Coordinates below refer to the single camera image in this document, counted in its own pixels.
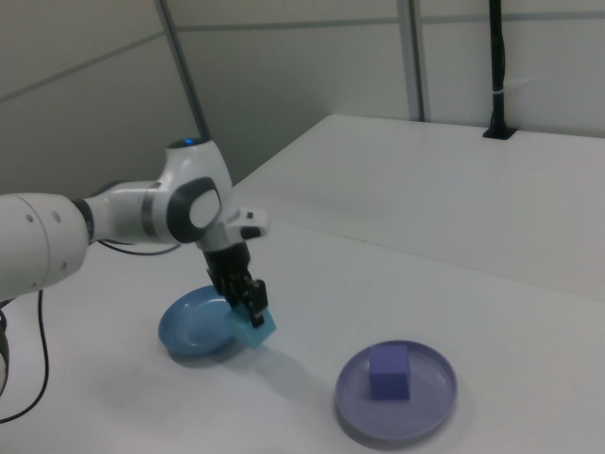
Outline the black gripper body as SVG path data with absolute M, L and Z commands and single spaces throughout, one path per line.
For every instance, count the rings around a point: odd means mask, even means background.
M 220 251 L 204 252 L 210 279 L 218 292 L 221 279 L 232 280 L 243 289 L 243 279 L 251 278 L 248 265 L 251 261 L 250 251 L 245 242 L 237 243 Z

